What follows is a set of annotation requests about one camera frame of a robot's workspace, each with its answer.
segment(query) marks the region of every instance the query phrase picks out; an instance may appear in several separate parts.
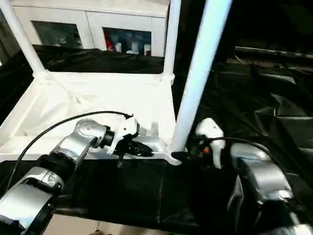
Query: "metal rod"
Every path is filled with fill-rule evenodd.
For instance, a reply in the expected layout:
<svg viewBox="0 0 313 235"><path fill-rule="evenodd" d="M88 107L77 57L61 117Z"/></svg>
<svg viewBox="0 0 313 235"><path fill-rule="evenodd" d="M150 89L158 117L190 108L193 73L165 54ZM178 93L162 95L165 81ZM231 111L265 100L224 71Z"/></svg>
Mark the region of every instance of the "metal rod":
<svg viewBox="0 0 313 235"><path fill-rule="evenodd" d="M29 41L20 20L15 14L10 0L0 0L0 8L33 71L45 71L45 68Z"/></svg>
<svg viewBox="0 0 313 235"><path fill-rule="evenodd" d="M208 79L232 0L207 0L179 108L170 152L183 151Z"/></svg>
<svg viewBox="0 0 313 235"><path fill-rule="evenodd" d="M166 48L165 48L165 59L164 59L164 70L165 75L173 75L175 52L177 44L177 34L179 26L179 15L180 15L180 4L181 0L171 0L170 3L170 16L168 20Z"/></svg>

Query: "cabinet glass door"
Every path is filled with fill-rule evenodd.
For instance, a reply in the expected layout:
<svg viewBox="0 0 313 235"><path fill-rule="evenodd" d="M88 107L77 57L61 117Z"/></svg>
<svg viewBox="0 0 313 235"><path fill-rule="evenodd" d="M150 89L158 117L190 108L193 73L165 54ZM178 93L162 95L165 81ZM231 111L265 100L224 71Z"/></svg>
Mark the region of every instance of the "cabinet glass door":
<svg viewBox="0 0 313 235"><path fill-rule="evenodd" d="M102 28L107 50L151 56L151 32Z"/></svg>
<svg viewBox="0 0 313 235"><path fill-rule="evenodd" d="M14 6L32 44L94 48L84 11Z"/></svg>
<svg viewBox="0 0 313 235"><path fill-rule="evenodd" d="M32 21L43 45L83 48L77 26L72 23Z"/></svg>

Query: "black plastic sheet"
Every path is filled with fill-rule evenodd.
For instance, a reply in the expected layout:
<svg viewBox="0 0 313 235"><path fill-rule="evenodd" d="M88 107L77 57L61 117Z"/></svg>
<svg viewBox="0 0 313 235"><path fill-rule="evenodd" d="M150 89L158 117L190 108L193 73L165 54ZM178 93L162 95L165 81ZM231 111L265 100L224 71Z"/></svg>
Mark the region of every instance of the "black plastic sheet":
<svg viewBox="0 0 313 235"><path fill-rule="evenodd" d="M51 71L160 73L163 59L120 55L99 50L36 47ZM173 89L175 110L187 71L177 72ZM0 68L0 122L32 81L22 54ZM206 84L195 126L212 117L225 136L242 137L267 146L283 168L291 187L313 221L313 80L302 72L217 65ZM228 207L237 175L223 152L222 171L192 165L171 166L162 160L85 161L58 200L58 213L178 233L233 233L246 203ZM16 180L32 162L23 162ZM13 162L0 164L0 192Z"/></svg>

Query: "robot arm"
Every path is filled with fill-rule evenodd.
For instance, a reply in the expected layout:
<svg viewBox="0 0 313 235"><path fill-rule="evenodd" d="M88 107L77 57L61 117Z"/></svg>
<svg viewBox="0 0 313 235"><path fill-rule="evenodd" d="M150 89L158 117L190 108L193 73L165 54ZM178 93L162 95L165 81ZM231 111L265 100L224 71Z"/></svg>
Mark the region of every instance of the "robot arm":
<svg viewBox="0 0 313 235"><path fill-rule="evenodd" d="M136 124L133 117L125 122ZM53 214L52 200L62 192L89 149L104 148L114 143L114 147L109 149L112 154L117 142L124 136L133 135L134 129L137 129L137 124L129 131L123 128L121 134L91 119L77 122L73 133L65 137L49 155L42 155L39 166L30 169L0 199L1 234L41 234Z"/></svg>

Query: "white shelving unit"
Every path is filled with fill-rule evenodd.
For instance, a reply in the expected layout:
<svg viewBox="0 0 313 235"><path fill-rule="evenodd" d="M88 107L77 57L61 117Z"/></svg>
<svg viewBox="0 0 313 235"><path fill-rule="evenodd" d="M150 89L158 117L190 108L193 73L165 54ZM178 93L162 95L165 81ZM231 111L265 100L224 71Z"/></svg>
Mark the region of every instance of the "white shelving unit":
<svg viewBox="0 0 313 235"><path fill-rule="evenodd" d="M122 38L125 32L144 35L151 55L164 56L169 0L11 2L32 44L107 50L104 30L113 29L123 31L119 32L122 47L130 47L126 44L130 39Z"/></svg>
<svg viewBox="0 0 313 235"><path fill-rule="evenodd" d="M0 8L12 29L34 80L0 126L0 162L16 160L26 145L53 123L87 111L114 110L134 114L141 126L137 141L153 149L153 156L125 156L126 159L164 159L181 162L171 155L183 151L221 39L232 0L208 0L205 4L187 83L175 123L171 84L179 25L180 0L171 0L164 71L161 74L51 72L34 50L9 0ZM93 117L99 123L117 127L118 117ZM72 132L75 121L43 136L29 149L24 160L47 154ZM91 151L86 159L116 159L106 150Z"/></svg>

